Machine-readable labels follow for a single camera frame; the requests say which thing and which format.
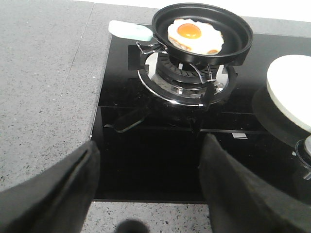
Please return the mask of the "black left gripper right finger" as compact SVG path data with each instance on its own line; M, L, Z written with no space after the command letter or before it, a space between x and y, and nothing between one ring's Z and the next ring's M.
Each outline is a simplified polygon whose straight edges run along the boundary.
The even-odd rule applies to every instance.
M214 233L309 233L311 207L252 173L216 137L203 140L199 180Z

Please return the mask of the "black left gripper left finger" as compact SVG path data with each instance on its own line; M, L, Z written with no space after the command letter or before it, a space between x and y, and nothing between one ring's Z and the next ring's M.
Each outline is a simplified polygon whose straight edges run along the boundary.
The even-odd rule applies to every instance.
M79 233L95 196L100 151L93 141L41 174L0 193L2 233Z

